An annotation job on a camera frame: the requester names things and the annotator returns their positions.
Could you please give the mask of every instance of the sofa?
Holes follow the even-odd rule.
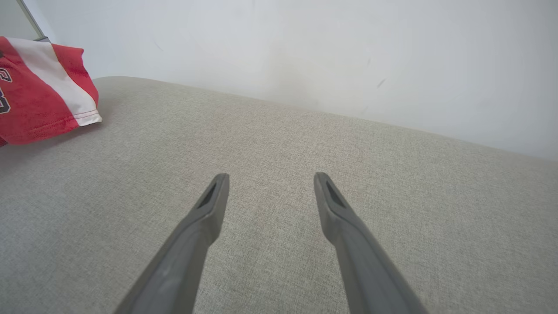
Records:
[[[183,85],[94,80],[102,123],[0,148],[3,313],[111,313],[230,175],[195,313],[347,313],[326,172],[431,313],[558,311],[558,163]]]

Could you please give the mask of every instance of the gray fabric surface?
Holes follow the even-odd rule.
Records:
[[[3,313],[110,313],[219,172],[197,313],[348,311],[312,177],[327,172],[433,313],[558,307],[558,163],[146,79],[104,121],[0,148]]]

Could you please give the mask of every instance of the printed number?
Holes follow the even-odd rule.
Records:
[[[2,89],[0,88],[0,115],[9,111],[8,100],[4,97]]]
[[[6,70],[5,68],[0,68],[0,79],[10,83],[12,82],[12,77],[9,75],[8,70]]]

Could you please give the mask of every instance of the cloth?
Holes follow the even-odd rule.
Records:
[[[0,146],[102,121],[83,49],[0,37]]]

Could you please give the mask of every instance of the white stripe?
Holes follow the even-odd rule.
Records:
[[[78,125],[102,121],[95,101],[68,76],[49,42],[15,38],[8,38],[8,41],[29,70],[62,97]]]

